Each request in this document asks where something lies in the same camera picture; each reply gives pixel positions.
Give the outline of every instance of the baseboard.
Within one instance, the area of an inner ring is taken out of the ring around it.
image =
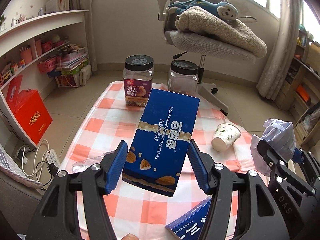
[[[102,63],[98,64],[98,70],[123,70],[124,69],[124,63]],[[157,72],[168,72],[170,69],[169,65],[165,64],[155,64],[155,71]],[[211,79],[217,79],[225,82],[230,82],[233,84],[238,84],[245,87],[255,88],[257,86],[256,82],[249,81],[243,78],[238,78],[235,76],[215,72],[215,71],[209,71],[204,70],[205,78],[211,78]]]
[[[15,134],[13,132],[11,132],[11,135],[9,136],[9,138],[4,146],[4,150],[9,156],[15,155],[14,148],[16,147],[18,141],[19,141],[19,139],[17,138],[17,136],[15,136]]]
[[[42,101],[56,88],[58,87],[57,82],[53,79],[47,86],[39,93]]]

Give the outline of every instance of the red box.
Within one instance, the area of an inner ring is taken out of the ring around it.
[[[52,122],[38,90],[22,90],[19,93],[14,116],[35,144],[39,143]]]

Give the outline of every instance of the blue biscuit box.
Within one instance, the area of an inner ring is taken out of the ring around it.
[[[124,164],[124,181],[155,193],[173,196],[199,102],[199,98],[151,90]]]
[[[211,203],[211,196],[165,227],[178,239],[197,240]]]

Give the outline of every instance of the green plant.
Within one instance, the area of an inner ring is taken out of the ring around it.
[[[7,17],[4,17],[4,14],[0,16],[0,26],[3,24]]]

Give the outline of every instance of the purple label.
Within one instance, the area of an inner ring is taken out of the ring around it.
[[[125,100],[146,103],[148,101],[152,80],[123,79]]]

